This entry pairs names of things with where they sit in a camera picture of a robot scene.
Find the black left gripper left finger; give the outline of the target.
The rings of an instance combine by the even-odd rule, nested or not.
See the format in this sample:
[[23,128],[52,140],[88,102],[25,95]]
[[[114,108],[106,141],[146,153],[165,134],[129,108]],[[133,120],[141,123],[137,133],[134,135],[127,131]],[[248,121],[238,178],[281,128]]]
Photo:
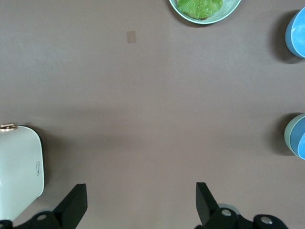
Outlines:
[[10,220],[1,220],[2,229],[75,229],[87,211],[87,187],[77,184],[53,211],[44,211],[13,226]]

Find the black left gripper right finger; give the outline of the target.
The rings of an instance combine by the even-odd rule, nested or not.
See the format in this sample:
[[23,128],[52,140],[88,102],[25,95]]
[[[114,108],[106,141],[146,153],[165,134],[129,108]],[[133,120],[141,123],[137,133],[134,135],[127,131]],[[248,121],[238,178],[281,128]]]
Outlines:
[[279,218],[259,214],[253,221],[228,207],[220,207],[204,182],[196,183],[196,209],[201,221],[197,229],[286,229]]

